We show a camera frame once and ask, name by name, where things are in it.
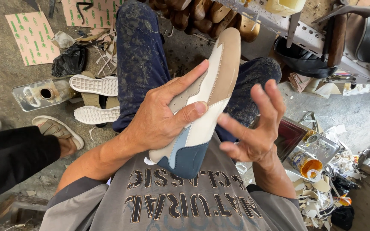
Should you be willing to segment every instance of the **plastic bag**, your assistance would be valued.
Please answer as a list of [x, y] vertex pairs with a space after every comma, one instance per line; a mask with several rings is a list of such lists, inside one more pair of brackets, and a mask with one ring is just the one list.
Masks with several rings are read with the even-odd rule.
[[352, 228], [355, 211], [352, 206], [342, 206], [332, 212], [331, 221], [334, 225], [344, 230]]
[[334, 197], [341, 197], [346, 195], [350, 190], [358, 190], [361, 189], [356, 183], [343, 178], [340, 174], [336, 173], [336, 179], [332, 181], [333, 185], [335, 186], [336, 190], [340, 195], [336, 195], [336, 192], [332, 189], [332, 195]]
[[56, 57], [51, 74], [55, 77], [80, 74], [85, 65], [86, 48], [74, 44]]

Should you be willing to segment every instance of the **white leather panel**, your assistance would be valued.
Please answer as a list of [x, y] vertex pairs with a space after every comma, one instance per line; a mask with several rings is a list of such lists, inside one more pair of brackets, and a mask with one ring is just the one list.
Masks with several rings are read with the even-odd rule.
[[185, 147], [208, 142], [216, 126], [216, 120], [227, 106], [230, 98], [211, 105], [208, 111], [199, 119], [192, 122]]
[[198, 101], [208, 102], [212, 87], [218, 75], [219, 66], [222, 60], [222, 51], [223, 44], [221, 44], [218, 48], [216, 47], [216, 45], [214, 46], [212, 54], [209, 57], [208, 73], [201, 83], [200, 91], [197, 95], [194, 95], [188, 99], [187, 105]]

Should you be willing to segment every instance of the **tool handle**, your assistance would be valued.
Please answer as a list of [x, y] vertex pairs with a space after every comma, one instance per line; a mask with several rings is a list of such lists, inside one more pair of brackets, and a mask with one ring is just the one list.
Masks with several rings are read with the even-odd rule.
[[335, 16], [335, 27], [332, 34], [332, 43], [329, 48], [328, 67], [335, 67], [341, 63], [345, 46], [347, 14]]

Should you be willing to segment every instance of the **concrete floor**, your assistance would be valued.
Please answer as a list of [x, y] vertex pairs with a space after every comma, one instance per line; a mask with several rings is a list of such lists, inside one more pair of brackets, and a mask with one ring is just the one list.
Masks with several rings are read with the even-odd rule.
[[[43, 12], [47, 14], [49, 2], [43, 0], [37, 0], [36, 2], [40, 4]], [[78, 37], [78, 30], [89, 32], [88, 28], [67, 27], [62, 5], [56, 4], [56, 8], [58, 8], [58, 11], [54, 13], [54, 18], [48, 20], [55, 33], [61, 30], [72, 37]], [[3, 129], [29, 126], [31, 120], [38, 115], [54, 116], [78, 133], [84, 139], [85, 146], [75, 155], [56, 161], [1, 195], [0, 202], [7, 197], [8, 193], [16, 192], [26, 195], [27, 190], [37, 192], [35, 197], [50, 199], [65, 170], [65, 165], [71, 164], [87, 150], [111, 139], [115, 135], [110, 124], [108, 124], [105, 128], [94, 129], [92, 136], [95, 141], [90, 139], [88, 131], [93, 126], [79, 123], [73, 116], [74, 109], [83, 106], [83, 102], [76, 104], [64, 102], [57, 106], [24, 112], [13, 98], [11, 94], [13, 87], [53, 78], [51, 76], [51, 65], [24, 66], [18, 46], [4, 16], [6, 14], [34, 11], [25, 1], [0, 0], [0, 119], [3, 122]], [[168, 66], [177, 76], [181, 76], [205, 57], [209, 57], [212, 44], [177, 30], [174, 30], [172, 37], [167, 37], [171, 29], [172, 26], [168, 20], [160, 19], [161, 33], [164, 34], [165, 30], [167, 30], [167, 33], [164, 35], [166, 41], [164, 49], [167, 55]], [[274, 38], [275, 35], [273, 33], [262, 29], [255, 42], [242, 44], [243, 55], [249, 59], [267, 56]], [[102, 67], [101, 63], [101, 65], [95, 63], [98, 58], [99, 55], [96, 50], [90, 48], [85, 70], [96, 74]], [[335, 119], [335, 122], [326, 117], [319, 118], [322, 127], [327, 129], [337, 124], [345, 124], [348, 132], [340, 134], [339, 138], [354, 153], [370, 147], [370, 93], [350, 97], [332, 95], [329, 99], [322, 99], [297, 94], [287, 83], [280, 84], [279, 87], [287, 106], [287, 117], [298, 121], [304, 115], [304, 111], [314, 111], [317, 116], [330, 116]], [[250, 178], [246, 175], [244, 179], [249, 180]]]

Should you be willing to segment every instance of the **metal shelf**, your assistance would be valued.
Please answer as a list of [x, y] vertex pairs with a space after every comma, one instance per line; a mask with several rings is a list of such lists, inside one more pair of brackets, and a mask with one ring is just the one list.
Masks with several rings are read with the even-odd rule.
[[[290, 17], [282, 17], [266, 11], [264, 8], [266, 0], [252, 0], [249, 2], [249, 4], [247, 4], [247, 7], [245, 7], [244, 2], [240, 0], [215, 1], [232, 8], [233, 10], [236, 10], [238, 13], [252, 20], [259, 20], [260, 22], [258, 22], [258, 24], [269, 29], [270, 31], [275, 32], [276, 34], [279, 34], [280, 36], [284, 36], [285, 38], [288, 37]], [[321, 57], [324, 41], [325, 36], [323, 34], [299, 21], [295, 32], [294, 43]], [[329, 81], [334, 83], [356, 82], [370, 84], [370, 64], [356, 62], [354, 59], [352, 59], [351, 55], [349, 55], [349, 57], [345, 55], [342, 57], [342, 63], [339, 68], [352, 74], [353, 77]]]

